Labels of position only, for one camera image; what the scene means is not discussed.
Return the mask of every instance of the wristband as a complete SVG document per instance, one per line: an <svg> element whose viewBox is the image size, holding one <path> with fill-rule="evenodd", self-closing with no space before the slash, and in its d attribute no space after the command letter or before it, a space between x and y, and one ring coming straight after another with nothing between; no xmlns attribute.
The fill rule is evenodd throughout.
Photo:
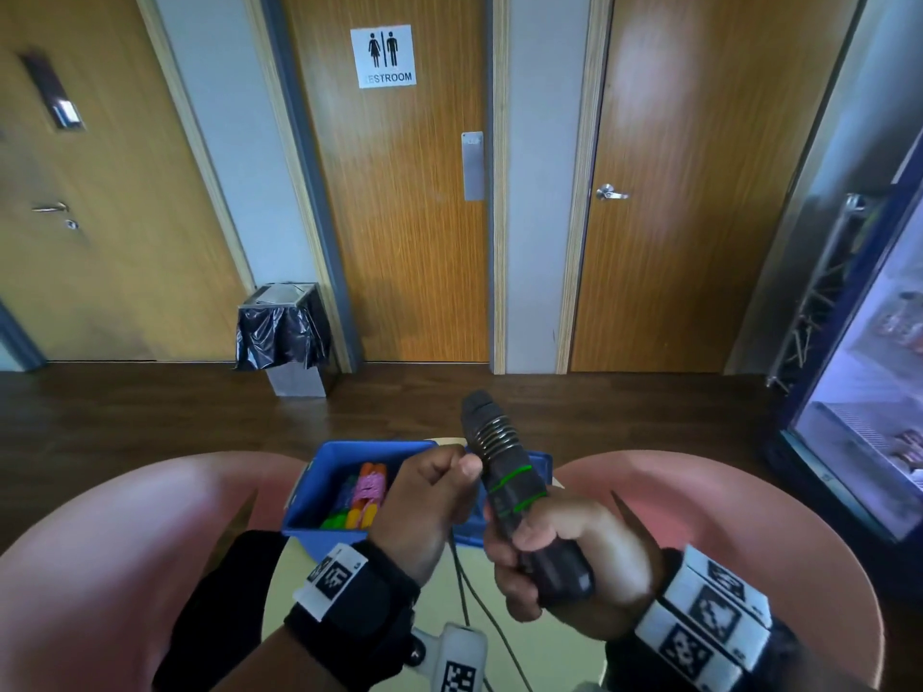
<svg viewBox="0 0 923 692"><path fill-rule="evenodd" d="M665 549L657 598L625 640L606 644L610 689L769 689L798 649L765 595L693 548Z"/></svg>
<svg viewBox="0 0 923 692"><path fill-rule="evenodd" d="M285 627L350 692L397 675L412 652L419 586L375 544L337 544L294 593Z"/></svg>

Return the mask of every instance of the refrigerator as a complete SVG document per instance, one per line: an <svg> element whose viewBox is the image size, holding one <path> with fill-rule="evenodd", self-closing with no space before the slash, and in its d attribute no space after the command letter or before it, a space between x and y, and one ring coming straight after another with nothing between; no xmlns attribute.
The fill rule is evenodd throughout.
<svg viewBox="0 0 923 692"><path fill-rule="evenodd" d="M921 187L917 139L885 194L847 198L768 378L785 398L762 447L773 471L844 538L881 593L919 603Z"/></svg>

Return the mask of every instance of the door handle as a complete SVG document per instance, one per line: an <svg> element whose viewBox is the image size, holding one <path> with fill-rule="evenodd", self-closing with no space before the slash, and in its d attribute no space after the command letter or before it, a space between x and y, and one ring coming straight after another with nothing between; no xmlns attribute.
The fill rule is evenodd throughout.
<svg viewBox="0 0 923 692"><path fill-rule="evenodd" d="M600 201L604 199L628 199L629 197L631 197L630 194L617 192L616 188L612 185L603 185L596 190L596 198Z"/></svg>
<svg viewBox="0 0 923 692"><path fill-rule="evenodd" d="M47 207L32 207L32 213L37 214L67 213L69 210L67 204L63 201L59 201L57 204L51 204Z"/></svg>

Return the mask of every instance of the colorful toy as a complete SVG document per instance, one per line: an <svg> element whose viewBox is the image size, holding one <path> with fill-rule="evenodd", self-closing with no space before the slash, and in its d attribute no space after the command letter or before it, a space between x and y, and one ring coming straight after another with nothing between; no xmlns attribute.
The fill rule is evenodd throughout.
<svg viewBox="0 0 923 692"><path fill-rule="evenodd" d="M337 494L337 499L333 502L333 508L330 509L327 519L320 525L320 529L345 529L346 516L349 514L350 507L352 507L352 494L355 492L355 485L358 480L359 476L353 475L343 481L343 485L340 486L340 492Z"/></svg>
<svg viewBox="0 0 923 692"><path fill-rule="evenodd" d="M347 530L367 530L385 499L387 466L366 462L352 493L352 507L346 516Z"/></svg>

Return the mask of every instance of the restroom sign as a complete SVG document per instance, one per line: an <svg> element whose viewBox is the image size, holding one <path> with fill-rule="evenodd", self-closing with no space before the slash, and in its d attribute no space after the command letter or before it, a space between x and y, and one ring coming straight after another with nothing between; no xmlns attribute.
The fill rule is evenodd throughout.
<svg viewBox="0 0 923 692"><path fill-rule="evenodd" d="M416 85L409 24L355 28L350 34L360 89Z"/></svg>

